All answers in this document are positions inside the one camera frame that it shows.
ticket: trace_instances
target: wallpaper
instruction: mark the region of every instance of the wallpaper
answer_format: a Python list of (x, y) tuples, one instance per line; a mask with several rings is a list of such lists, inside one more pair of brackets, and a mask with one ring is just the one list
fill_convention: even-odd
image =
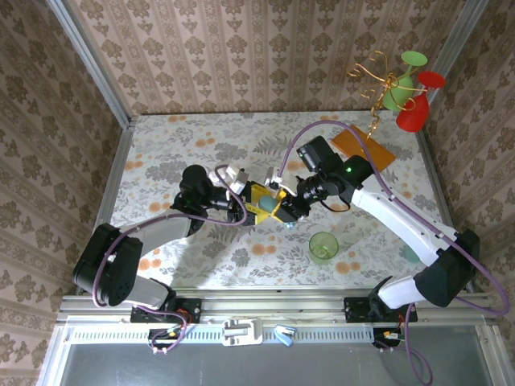
[[(481, 238), (481, 262), (508, 289), (500, 318), (515, 363), (515, 2), (491, 1), (426, 125), (451, 217)], [(492, 291), (478, 276), (477, 285)]]
[(131, 115), (369, 108), (371, 50), (429, 68), (464, 1), (68, 0)]
[(0, 385), (35, 384), (120, 128), (45, 2), (0, 1)]

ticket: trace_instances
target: table surface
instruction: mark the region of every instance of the table surface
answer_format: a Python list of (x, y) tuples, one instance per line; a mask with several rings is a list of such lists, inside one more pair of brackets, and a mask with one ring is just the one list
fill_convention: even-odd
[[(407, 199), (439, 220), (416, 137), (400, 130), (391, 112), (380, 115), (381, 126), (374, 138), (397, 157), (382, 174)], [(179, 191), (183, 169), (192, 164), (212, 170), (216, 165), (232, 163), (262, 183), (269, 166), (279, 167), (295, 134), (320, 119), (354, 124), (366, 131), (370, 115), (313, 112), (140, 117), (111, 222), (121, 226), (165, 211)], [(340, 131), (335, 125), (319, 126), (306, 133), (296, 147), (317, 135), (329, 141)], [(286, 172), (309, 175), (295, 152)], [(328, 203), (343, 209), (338, 199)], [(225, 220), (224, 213), (211, 212), (213, 218)], [(321, 231), (332, 233), (340, 243), (338, 255), (328, 265), (315, 265), (309, 257), (308, 242)], [(316, 204), (309, 217), (294, 228), (273, 219), (255, 227), (204, 224), (194, 236), (172, 241), (144, 256), (138, 274), (174, 287), (371, 288), (389, 275), (421, 269), (421, 263), (405, 259), (404, 250), (402, 240), (368, 213), (355, 207), (346, 213), (332, 213)]]

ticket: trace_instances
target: metal base plate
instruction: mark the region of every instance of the metal base plate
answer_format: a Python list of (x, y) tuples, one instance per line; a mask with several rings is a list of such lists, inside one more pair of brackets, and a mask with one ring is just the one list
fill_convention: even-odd
[[(71, 327), (70, 344), (146, 344), (148, 343), (148, 326), (142, 324), (112, 324), (100, 326)], [(273, 327), (265, 327), (262, 331), (263, 343), (280, 343), (274, 335)], [(222, 326), (199, 325), (188, 328), (185, 343), (215, 343), (223, 339)], [(330, 326), (299, 327), (292, 337), (294, 344), (299, 343), (372, 343), (373, 328), (366, 326)]]
[[(370, 305), (369, 298), (359, 297), (359, 298), (344, 298), (344, 312), (345, 312), (345, 321), (347, 323), (364, 323), (364, 322), (391, 322), (398, 323), (399, 322), (399, 314), (402, 316), (406, 315), (408, 311), (408, 306), (402, 306), (398, 309), (398, 313), (391, 314), (386, 318), (380, 320), (377, 316), (371, 315), (370, 313)], [(415, 308), (412, 309), (410, 315), (410, 322), (417, 322), (417, 310)]]
[[(197, 298), (174, 298), (173, 310), (185, 310), (191, 316), (192, 320), (188, 322), (197, 324), (200, 322), (202, 300)], [(133, 307), (130, 312), (131, 323), (179, 323), (179, 318), (176, 317), (163, 317), (162, 315), (148, 314), (137, 307)]]

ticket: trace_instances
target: yellow object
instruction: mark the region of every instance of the yellow object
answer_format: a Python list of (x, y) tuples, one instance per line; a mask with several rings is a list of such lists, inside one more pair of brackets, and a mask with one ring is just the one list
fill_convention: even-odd
[(261, 223), (262, 221), (268, 219), (269, 214), (266, 211), (263, 211), (262, 209), (260, 209), (259, 207), (256, 207), (256, 206), (252, 205), (251, 203), (245, 203), (245, 207), (247, 208), (247, 211), (249, 211), (250, 213), (253, 213), (256, 216), (256, 218), (254, 220), (256, 225)]
[[(403, 74), (400, 77), (396, 77), (393, 72), (388, 71), (388, 56), (386, 56), (386, 54), (384, 52), (371, 51), (369, 53), (368, 59), (370, 61), (374, 62), (376, 60), (381, 60), (381, 57), (382, 57), (382, 61), (385, 64), (385, 75), (383, 75), (382, 77), (377, 76), (376, 74), (372, 73), (370, 70), (368, 70), (366, 67), (364, 67), (362, 64), (359, 64), (359, 63), (355, 63), (354, 68), (351, 71), (347, 72), (347, 74), (349, 76), (353, 76), (356, 78), (361, 78), (362, 76), (365, 76), (365, 74), (369, 74), (373, 79), (378, 80), (378, 83), (375, 83), (375, 84), (368, 83), (368, 84), (361, 85), (361, 87), (365, 87), (365, 90), (362, 92), (361, 96), (366, 99), (370, 99), (371, 96), (375, 95), (376, 92), (380, 88), (382, 88), (382, 90), (379, 94), (379, 97), (376, 99), (376, 101), (372, 105), (372, 108), (370, 109), (370, 116), (375, 119), (369, 125), (370, 131), (367, 134), (367, 137), (366, 137), (367, 140), (370, 138), (372, 133), (379, 126), (379, 122), (381, 119), (376, 114), (376, 111), (379, 110), (383, 106), (383, 99), (387, 93), (391, 96), (393, 105), (395, 105), (398, 108), (398, 111), (408, 110), (403, 105), (400, 105), (395, 101), (395, 98), (393, 97), (393, 94), (392, 94), (392, 88), (398, 88), (398, 89), (408, 91), (408, 92), (411, 91), (412, 93), (413, 93), (413, 91), (427, 92), (427, 90), (425, 88), (405, 87), (405, 86), (401, 86), (399, 84), (399, 80), (401, 78), (406, 77), (406, 76), (411, 76), (415, 71), (417, 71), (416, 69), (413, 71), (408, 71), (407, 73)], [(414, 107), (415, 107), (414, 99), (410, 97), (408, 99), (408, 101), (411, 101), (411, 104), (413, 105), (413, 107), (411, 109), (414, 109)]]
[(270, 217), (272, 217), (274, 220), (277, 220), (279, 223), (282, 223), (282, 221), (275, 216), (275, 213), (278, 211), (278, 209), (281, 207), (281, 201), (286, 197), (286, 191), (284, 189), (280, 189), (279, 192), (276, 194), (275, 199), (278, 201), (277, 206), (274, 208), (272, 213), (270, 213)]
[[(366, 134), (359, 130), (355, 125), (352, 125), (352, 128), (358, 133), (361, 139), (366, 139)], [(361, 145), (348, 130), (345, 130), (334, 137), (331, 143), (347, 157), (359, 155), (362, 158), (367, 159), (365, 152), (361, 149)], [(366, 144), (367, 149), (369, 149), (370, 156), (379, 171), (383, 171), (390, 163), (395, 161), (395, 156), (384, 146), (381, 146), (379, 143), (374, 141), (373, 138), (370, 138)]]
[(270, 195), (270, 196), (272, 196), (268, 189), (266, 189), (265, 187), (255, 183), (252, 186), (252, 188), (250, 189), (250, 202), (251, 203), (259, 203), (259, 199), (263, 195)]

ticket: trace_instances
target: green cup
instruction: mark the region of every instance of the green cup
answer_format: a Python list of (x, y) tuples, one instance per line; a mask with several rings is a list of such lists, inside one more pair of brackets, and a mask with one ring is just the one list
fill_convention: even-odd
[[(404, 78), (396, 80), (393, 84), (406, 88), (413, 88), (413, 81), (409, 76), (405, 76)], [(413, 91), (411, 90), (405, 90), (399, 87), (392, 87), (383, 98), (383, 105), (388, 110), (401, 111), (401, 108), (398, 106), (404, 107), (404, 105), (411, 98), (412, 95)]]
[(315, 264), (329, 264), (339, 249), (338, 240), (327, 232), (318, 232), (309, 240), (309, 256)]

